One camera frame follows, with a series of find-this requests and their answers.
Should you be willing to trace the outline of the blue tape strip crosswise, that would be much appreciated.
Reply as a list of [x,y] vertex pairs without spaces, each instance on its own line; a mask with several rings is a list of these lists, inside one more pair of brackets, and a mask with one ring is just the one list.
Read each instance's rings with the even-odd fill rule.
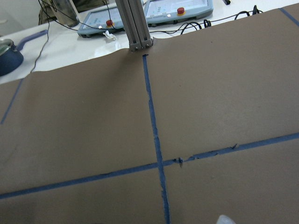
[[[265,140],[259,140],[259,141],[250,142],[250,143],[241,144],[241,145],[235,144],[232,147],[226,147],[223,149],[194,154],[186,160],[182,160],[182,159],[165,160],[165,161],[163,161],[163,165],[169,166],[174,163],[185,163],[185,162],[189,162],[189,161],[193,161],[193,160],[205,159],[205,158],[214,157],[217,155],[228,154],[228,153],[232,153],[232,152],[237,152],[237,151],[252,149],[252,148],[256,148],[256,147],[262,147],[262,146],[266,146],[266,145],[276,144],[276,143],[280,143],[280,142],[295,140],[298,138],[299,138],[298,133],[292,133],[292,134],[288,134],[288,135],[283,135],[283,136],[265,139]],[[116,176],[128,175],[131,173],[142,172],[145,170],[150,170],[150,169],[155,169],[155,168],[158,168],[158,163],[150,163],[150,164],[141,165],[141,166],[137,166],[137,167],[121,169],[121,170],[113,171],[110,173],[92,175],[92,176],[82,177],[82,178],[78,178],[78,179],[52,183],[52,184],[48,184],[48,185],[44,185],[44,186],[38,186],[38,187],[8,192],[8,193],[1,194],[0,198],[7,199],[7,198],[16,197],[16,196],[33,194],[33,193],[37,193],[37,192],[48,191],[48,190],[52,190],[52,189],[58,189],[58,188],[72,186],[72,185],[98,181],[98,180],[112,178],[112,177],[116,177]]]

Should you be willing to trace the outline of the purple marker pen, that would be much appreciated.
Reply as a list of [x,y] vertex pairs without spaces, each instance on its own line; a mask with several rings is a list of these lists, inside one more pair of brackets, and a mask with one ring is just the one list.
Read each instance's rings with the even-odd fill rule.
[[220,215],[216,224],[235,224],[235,221],[226,215]]

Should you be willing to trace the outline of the left teach pendant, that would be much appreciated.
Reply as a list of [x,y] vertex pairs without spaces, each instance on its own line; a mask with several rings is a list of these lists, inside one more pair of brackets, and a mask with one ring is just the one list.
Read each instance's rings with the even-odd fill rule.
[[109,4],[102,9],[89,12],[81,23],[77,34],[83,38],[89,38],[92,35],[103,34],[107,30],[112,34],[124,31],[121,16],[115,4]]

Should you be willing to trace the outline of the blue kettle pot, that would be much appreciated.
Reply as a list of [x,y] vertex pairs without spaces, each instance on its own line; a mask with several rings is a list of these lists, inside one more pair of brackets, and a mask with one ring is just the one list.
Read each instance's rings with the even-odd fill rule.
[[23,62],[24,57],[19,48],[11,39],[0,40],[0,76],[17,69]]

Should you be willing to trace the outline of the black marker on desk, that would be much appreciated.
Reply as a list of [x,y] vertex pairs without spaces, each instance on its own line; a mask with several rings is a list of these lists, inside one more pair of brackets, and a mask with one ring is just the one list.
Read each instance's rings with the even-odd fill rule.
[[229,5],[231,3],[231,0],[222,0],[225,5]]

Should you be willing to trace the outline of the blue tape strip lengthwise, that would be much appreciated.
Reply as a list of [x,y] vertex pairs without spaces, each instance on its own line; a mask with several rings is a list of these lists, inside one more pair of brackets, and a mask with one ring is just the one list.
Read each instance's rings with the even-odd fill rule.
[[152,93],[151,93],[147,56],[148,56],[148,54],[144,54],[142,56],[144,79],[145,79],[146,91],[147,91],[148,98],[149,98],[149,100],[148,100],[149,114],[150,114],[150,120],[151,120],[151,126],[152,126],[153,138],[154,138],[154,145],[155,145],[155,151],[156,151],[156,157],[157,157],[159,180],[160,180],[160,185],[162,188],[161,194],[162,194],[162,199],[163,199],[164,219],[165,219],[166,224],[171,224],[170,207],[169,207],[167,187],[166,187],[166,178],[165,178],[165,174],[164,174],[164,161],[163,161],[163,156],[162,156],[162,151],[161,151],[161,146],[160,146],[160,139],[158,136],[158,128],[157,128],[157,124],[156,124],[156,115],[155,115],[155,108],[154,108],[154,103],[153,103],[153,98],[152,98]]

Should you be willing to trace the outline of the teach pendant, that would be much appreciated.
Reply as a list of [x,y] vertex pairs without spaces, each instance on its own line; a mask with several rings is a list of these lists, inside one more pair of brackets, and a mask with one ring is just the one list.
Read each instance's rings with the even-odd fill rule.
[[89,38],[92,35],[103,34],[107,30],[112,34],[124,31],[121,16],[115,4],[109,4],[102,9],[89,12],[81,23],[77,34],[83,38]]
[[205,18],[212,14],[213,9],[211,0],[148,0],[144,13],[147,24],[155,27]]

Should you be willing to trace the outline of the right teach pendant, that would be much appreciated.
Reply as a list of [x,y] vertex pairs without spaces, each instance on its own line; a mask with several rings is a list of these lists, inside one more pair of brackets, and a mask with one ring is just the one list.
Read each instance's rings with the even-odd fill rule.
[[147,24],[155,27],[205,18],[212,14],[213,9],[211,0],[148,0],[144,13]]

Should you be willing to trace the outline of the aluminium frame post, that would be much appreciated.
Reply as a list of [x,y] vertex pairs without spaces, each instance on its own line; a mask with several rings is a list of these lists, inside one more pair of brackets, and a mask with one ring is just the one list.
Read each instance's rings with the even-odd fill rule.
[[137,51],[153,45],[141,0],[116,0],[121,20],[126,31],[129,49]]

